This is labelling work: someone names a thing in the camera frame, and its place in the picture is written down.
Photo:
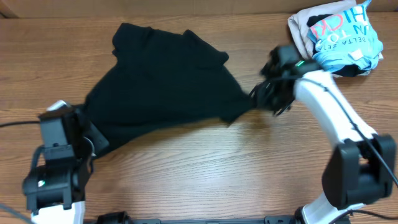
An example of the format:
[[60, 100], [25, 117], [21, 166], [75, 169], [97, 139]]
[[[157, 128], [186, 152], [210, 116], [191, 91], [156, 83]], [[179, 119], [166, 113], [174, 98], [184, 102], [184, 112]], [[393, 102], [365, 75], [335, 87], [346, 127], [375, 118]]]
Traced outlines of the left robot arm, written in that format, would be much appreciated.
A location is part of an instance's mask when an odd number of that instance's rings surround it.
[[39, 115], [43, 144], [22, 184], [32, 223], [83, 224], [93, 160], [109, 141], [82, 112], [59, 100]]

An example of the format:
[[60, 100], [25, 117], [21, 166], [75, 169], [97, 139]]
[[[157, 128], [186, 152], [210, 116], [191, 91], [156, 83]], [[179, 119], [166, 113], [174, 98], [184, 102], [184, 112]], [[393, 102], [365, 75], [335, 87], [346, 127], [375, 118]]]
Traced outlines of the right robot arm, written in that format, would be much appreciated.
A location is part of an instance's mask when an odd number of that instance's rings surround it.
[[265, 80], [250, 93], [255, 108], [279, 116], [301, 101], [332, 147], [321, 195], [293, 215], [266, 216], [265, 223], [349, 223], [349, 216], [365, 213], [364, 206], [391, 195], [397, 185], [396, 142], [355, 112], [330, 72], [302, 58], [293, 45], [281, 45], [270, 52], [261, 75]]

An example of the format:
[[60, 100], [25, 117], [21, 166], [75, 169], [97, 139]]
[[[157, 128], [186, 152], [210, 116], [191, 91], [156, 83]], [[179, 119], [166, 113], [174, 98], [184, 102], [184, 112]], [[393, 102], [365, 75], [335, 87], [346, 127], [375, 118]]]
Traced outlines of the black polo shirt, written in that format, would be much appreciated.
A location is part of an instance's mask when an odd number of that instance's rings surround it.
[[83, 111], [107, 139], [104, 156], [149, 132], [252, 109], [228, 71], [228, 54], [186, 30], [174, 34], [129, 23], [112, 43], [115, 66], [87, 94]]

